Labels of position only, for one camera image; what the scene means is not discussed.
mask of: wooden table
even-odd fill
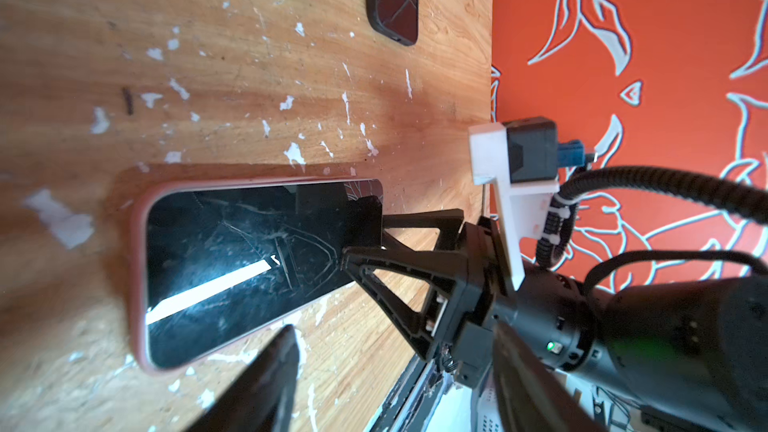
[[[182,430],[275,333],[194,375],[136,367],[127,218],[153,184],[354,168],[381,179],[385,213],[474,220],[467,128],[489,114],[492,0],[420,2],[404,47],[371,29],[365,0],[0,0],[0,430]],[[292,142],[306,170],[289,165]],[[42,189],[43,209],[66,207],[53,218],[28,200]],[[56,213],[90,216],[93,234],[67,248],[44,223]],[[312,429],[310,406],[318,430],[362,430],[412,352],[357,286],[319,312],[297,324],[310,350],[292,430]]]

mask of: orange wall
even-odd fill
[[[767,10],[768,0],[494,0],[497,118],[546,116],[561,142],[602,139],[598,166],[686,168],[766,188]],[[560,270],[576,278],[623,250],[766,251],[768,229],[678,199],[609,190],[582,205]],[[742,272],[647,264],[604,285]]]

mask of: black cable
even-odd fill
[[[746,252],[734,250],[638,250],[619,254],[609,260],[595,265],[584,278],[583,293],[586,298],[592,289],[609,276],[614,270],[634,262],[646,262],[652,260],[706,260],[738,262],[748,265],[755,275],[768,275],[768,267],[759,258]]]
[[[620,166],[582,172],[562,185],[560,192],[552,197],[550,206],[571,208],[584,194],[606,188],[636,188],[686,198],[768,226],[768,193],[765,191],[672,168]],[[572,228],[562,230],[563,227],[560,214],[550,212],[547,215],[544,233],[536,246],[536,262],[541,266],[550,268],[562,256],[573,231]],[[552,243],[553,237],[558,237],[554,241],[557,244]]]

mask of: pink phone case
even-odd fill
[[[129,304],[129,322],[130,322],[130,338],[132,342],[132,348],[136,361],[139,363],[142,369],[149,374],[171,374],[178,372],[182,368],[186,368],[192,362],[182,364],[175,369],[160,369],[156,367],[149,357],[149,350],[147,344],[147,218],[149,216],[149,210],[152,208],[158,200],[162,197],[176,192],[190,192],[197,190],[215,190],[226,188],[249,188],[249,187],[267,187],[267,186],[285,186],[285,185],[302,185],[312,183],[332,183],[332,182],[347,182],[349,180],[365,180],[359,177],[345,177],[334,178],[328,180],[327,178],[313,177],[296,179],[295,177],[289,178],[247,178],[247,179],[231,179],[231,180],[208,180],[208,181],[176,181],[160,184],[153,188],[150,188],[142,197],[136,201],[133,206],[133,211],[130,216],[130,304]],[[288,312],[281,317],[275,319],[269,324],[264,324],[264,327],[274,324],[284,317],[292,314],[294,311]],[[255,329],[248,334],[235,338],[225,344],[222,344],[216,349],[210,350],[205,356],[212,354],[216,350],[221,350],[227,345],[233,342],[241,340],[243,337],[252,334]]]

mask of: blue connector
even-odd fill
[[[587,156],[581,140],[558,144],[558,168],[582,167],[585,163],[587,163]]]

